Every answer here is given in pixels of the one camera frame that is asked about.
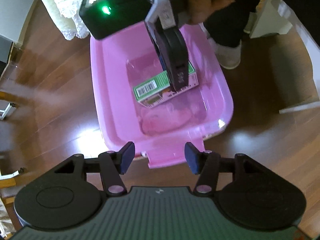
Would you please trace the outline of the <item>right hand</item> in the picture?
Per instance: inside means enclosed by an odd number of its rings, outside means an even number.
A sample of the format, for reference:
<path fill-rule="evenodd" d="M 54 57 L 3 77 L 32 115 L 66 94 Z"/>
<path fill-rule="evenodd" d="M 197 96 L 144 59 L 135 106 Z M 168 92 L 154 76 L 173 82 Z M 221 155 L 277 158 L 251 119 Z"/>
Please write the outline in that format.
<path fill-rule="evenodd" d="M 235 0 L 188 0 L 188 25 L 204 22 L 214 12 L 224 9 Z"/>

